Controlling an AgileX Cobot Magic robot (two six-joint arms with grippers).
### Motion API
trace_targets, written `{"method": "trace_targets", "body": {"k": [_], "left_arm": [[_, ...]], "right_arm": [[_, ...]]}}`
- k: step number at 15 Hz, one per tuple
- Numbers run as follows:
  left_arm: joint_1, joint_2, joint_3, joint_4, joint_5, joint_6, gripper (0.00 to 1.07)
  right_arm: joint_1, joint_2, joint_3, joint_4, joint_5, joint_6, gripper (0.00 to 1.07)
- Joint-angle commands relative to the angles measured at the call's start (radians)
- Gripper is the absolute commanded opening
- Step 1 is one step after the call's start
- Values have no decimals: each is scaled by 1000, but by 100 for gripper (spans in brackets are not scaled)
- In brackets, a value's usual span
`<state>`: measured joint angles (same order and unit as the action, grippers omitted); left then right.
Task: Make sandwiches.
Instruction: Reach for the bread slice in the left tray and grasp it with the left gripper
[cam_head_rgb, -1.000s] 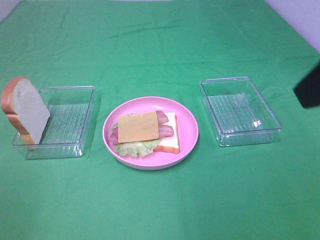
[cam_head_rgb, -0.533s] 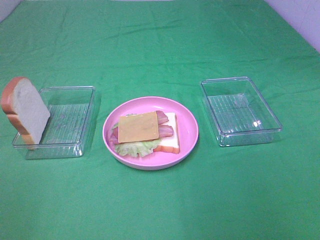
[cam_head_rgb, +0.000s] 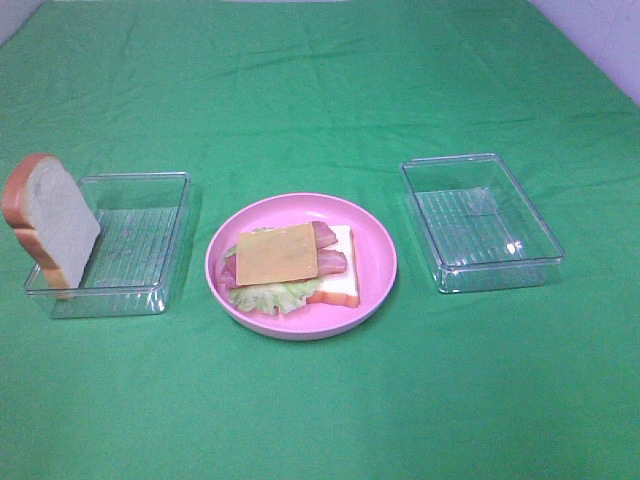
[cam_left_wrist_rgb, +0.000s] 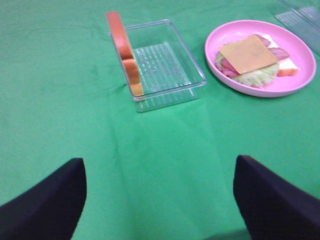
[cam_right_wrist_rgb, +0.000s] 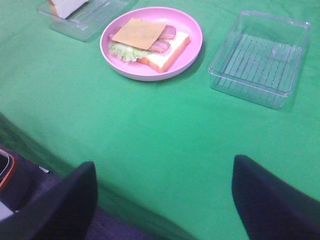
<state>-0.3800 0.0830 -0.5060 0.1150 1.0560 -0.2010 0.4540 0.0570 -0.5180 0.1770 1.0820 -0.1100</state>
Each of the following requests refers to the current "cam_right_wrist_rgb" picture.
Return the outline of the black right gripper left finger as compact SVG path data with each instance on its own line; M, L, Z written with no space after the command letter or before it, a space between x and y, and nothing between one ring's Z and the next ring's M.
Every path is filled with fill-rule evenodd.
M83 240L98 202L95 164L87 161L0 223L2 240Z

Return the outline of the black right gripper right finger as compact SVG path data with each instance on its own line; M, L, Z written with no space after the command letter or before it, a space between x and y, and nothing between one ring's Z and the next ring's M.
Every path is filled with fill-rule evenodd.
M233 201L251 240L318 240L320 202L246 155L236 155Z

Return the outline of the dark robot base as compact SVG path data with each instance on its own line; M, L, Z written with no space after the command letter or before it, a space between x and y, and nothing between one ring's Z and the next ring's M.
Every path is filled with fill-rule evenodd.
M3 145L0 149L12 155L17 163L11 182L6 186L6 203L19 210L54 187L60 178L54 172L44 172L33 162L21 157ZM87 231L87 240L143 240L149 239L138 229L115 219L102 208L96 209Z

